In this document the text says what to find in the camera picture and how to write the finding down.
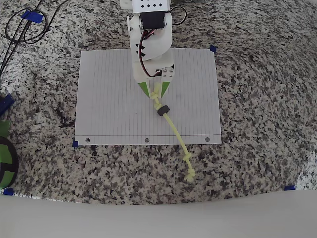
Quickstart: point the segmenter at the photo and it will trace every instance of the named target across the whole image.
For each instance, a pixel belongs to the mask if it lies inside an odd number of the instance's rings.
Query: black cable
[[[140,39],[140,43],[139,43],[139,50],[138,50],[138,55],[139,55],[139,60],[140,60],[140,64],[141,64],[141,67],[144,71],[144,73],[149,77],[149,78],[154,78],[156,76],[158,76],[160,74],[160,71],[156,72],[154,75],[150,75],[147,71],[147,69],[145,68],[144,66],[144,63],[143,63],[143,59],[142,59],[142,53],[141,53],[141,50],[142,50],[142,42],[143,40],[145,39],[146,35],[148,34],[148,31],[145,30],[143,31],[142,35],[141,35],[141,39]]]
[[[31,10],[31,9],[29,9],[29,8],[24,8],[24,9],[22,9],[22,10],[16,12],[16,13],[9,19],[9,21],[7,22],[7,24],[6,24],[6,26],[5,26],[5,31],[4,31],[4,33],[5,33],[5,37],[6,37],[8,40],[10,40],[10,44],[9,44],[9,47],[8,47],[6,53],[5,53],[5,56],[4,56],[3,61],[2,61],[2,64],[1,64],[0,77],[1,77],[1,75],[2,75],[2,73],[3,73],[3,71],[4,71],[4,69],[5,69],[5,67],[7,66],[9,60],[11,59],[12,55],[13,55],[14,52],[16,51],[16,48],[18,47],[18,45],[19,45],[20,43],[26,43],[26,44],[31,45],[31,44],[35,44],[35,43],[39,42],[40,40],[42,40],[43,37],[45,36],[45,34],[50,30],[50,26],[51,26],[51,24],[52,24],[52,22],[53,22],[53,20],[54,20],[54,18],[55,18],[55,16],[56,16],[57,12],[59,11],[59,9],[60,9],[65,3],[67,3],[67,2],[70,1],[70,0],[65,0],[65,1],[63,1],[63,2],[57,7],[57,9],[55,10],[54,15],[53,15],[53,17],[51,18],[51,21],[50,21],[49,23],[48,23],[48,17],[46,16],[46,14],[45,14],[44,12],[42,12],[41,10],[38,10],[43,1],[44,1],[44,0],[40,0],[39,3],[38,3],[38,5],[36,6],[36,8],[35,8],[34,10]],[[19,23],[19,25],[18,25],[16,31],[14,32],[13,37],[10,37],[10,36],[9,36],[8,28],[9,28],[9,25],[10,25],[11,21],[13,20],[13,18],[14,18],[15,16],[17,16],[18,14],[20,14],[21,12],[24,12],[24,11],[29,11],[29,12],[27,13],[27,15],[30,14],[31,12],[36,12],[36,13],[39,13],[39,14],[43,15],[43,17],[44,17],[44,27],[43,27],[43,30],[42,30],[38,35],[36,35],[36,36],[34,36],[34,37],[31,37],[31,38],[29,38],[29,39],[26,39],[26,38],[25,38],[25,34],[27,33],[27,31],[29,30],[29,28],[30,28],[30,26],[31,26],[31,24],[32,24],[32,21],[28,20],[28,22],[27,22],[26,25],[24,26],[24,28],[23,28],[23,30],[22,30],[22,32],[21,32],[21,34],[20,34],[18,40],[16,40],[15,38],[16,38],[16,36],[17,36],[17,34],[18,34],[20,28],[21,28],[22,22],[23,22],[25,19],[22,18],[22,20],[20,21],[20,23]],[[14,45],[14,47],[13,47],[11,53],[9,54],[10,48],[12,47],[13,44],[15,44],[15,45]]]
[[[182,7],[182,6],[179,6],[179,5],[177,5],[177,6],[173,7],[171,10],[166,11],[166,12],[172,12],[172,11],[173,11],[174,9],[176,9],[176,8],[181,8],[181,9],[183,9],[183,10],[184,10],[184,12],[185,12],[185,16],[184,16],[183,20],[181,20],[181,21],[180,21],[180,22],[178,22],[178,23],[173,24],[173,26],[178,26],[178,25],[180,25],[180,24],[183,24],[183,23],[184,23],[184,21],[185,21],[185,20],[186,20],[186,18],[187,18],[187,11],[186,11],[186,9],[185,9],[184,7]]]

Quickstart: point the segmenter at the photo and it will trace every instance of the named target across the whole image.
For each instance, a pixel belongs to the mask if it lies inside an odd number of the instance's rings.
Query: white surface
[[[317,191],[182,205],[92,205],[0,195],[3,238],[314,238]]]
[[[132,0],[134,13],[150,11],[169,11],[169,6],[170,2],[168,0]]]
[[[162,104],[170,107],[169,116],[186,144],[221,143],[213,52],[173,52],[176,75]],[[153,101],[133,79],[129,49],[82,52],[75,140],[80,145],[179,144]]]

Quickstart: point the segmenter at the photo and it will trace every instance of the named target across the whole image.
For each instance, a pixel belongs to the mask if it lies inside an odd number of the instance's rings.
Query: green object
[[[0,144],[0,163],[12,164],[12,156],[7,145]]]
[[[0,120],[0,136],[7,138],[9,135],[10,121]]]
[[[150,98],[150,94],[149,94],[149,91],[148,91],[147,83],[146,82],[138,83],[138,85],[143,90],[143,92],[148,96],[148,98]]]
[[[14,176],[14,172],[4,171],[3,178],[0,181],[0,189],[3,189],[10,184],[13,179],[13,176]]]
[[[170,82],[163,82],[161,98],[164,96],[164,93],[167,91],[167,88],[169,87],[169,84],[170,84]]]

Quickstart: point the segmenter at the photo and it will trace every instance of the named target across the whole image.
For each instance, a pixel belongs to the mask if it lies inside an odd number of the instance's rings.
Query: knot
[[[154,104],[154,107],[155,109],[158,111],[161,107],[163,107],[163,105],[160,103],[160,104]]]
[[[187,155],[184,156],[183,161],[188,161],[192,157],[191,153],[188,153]]]
[[[188,169],[187,171],[187,175],[185,176],[185,180],[187,182],[193,182],[194,181],[194,176],[196,175],[195,170],[194,169]]]
[[[155,99],[157,99],[157,98],[159,98],[159,94],[158,94],[158,93],[155,93],[155,92],[152,92],[152,93],[151,93],[151,99],[152,99],[152,100],[155,100]]]

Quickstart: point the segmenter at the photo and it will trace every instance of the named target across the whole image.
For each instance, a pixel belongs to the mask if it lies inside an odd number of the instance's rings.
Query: red and black wire
[[[141,67],[142,67],[144,73],[145,73],[149,78],[154,78],[154,77],[159,76],[159,75],[160,75],[160,71],[156,72],[154,75],[150,75],[150,74],[148,73],[148,71],[147,71],[147,69],[145,68],[144,63],[143,63],[141,50],[142,50],[143,40],[146,40],[147,38],[149,38],[154,32],[155,32],[155,29],[152,29],[151,31],[144,30],[144,31],[142,32],[141,39],[140,39],[140,43],[139,43],[139,50],[138,50],[138,55],[139,55],[139,60],[140,60]]]

